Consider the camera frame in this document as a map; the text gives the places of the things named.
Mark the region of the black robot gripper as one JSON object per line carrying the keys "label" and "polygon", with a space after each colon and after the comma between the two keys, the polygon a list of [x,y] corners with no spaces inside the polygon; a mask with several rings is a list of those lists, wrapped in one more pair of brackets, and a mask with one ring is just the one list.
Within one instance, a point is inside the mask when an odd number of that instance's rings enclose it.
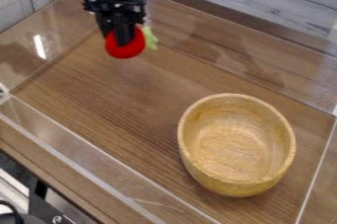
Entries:
{"label": "black robot gripper", "polygon": [[132,41],[136,24],[146,22],[146,5],[146,0],[84,0],[84,9],[95,13],[103,36],[114,30],[119,46]]}

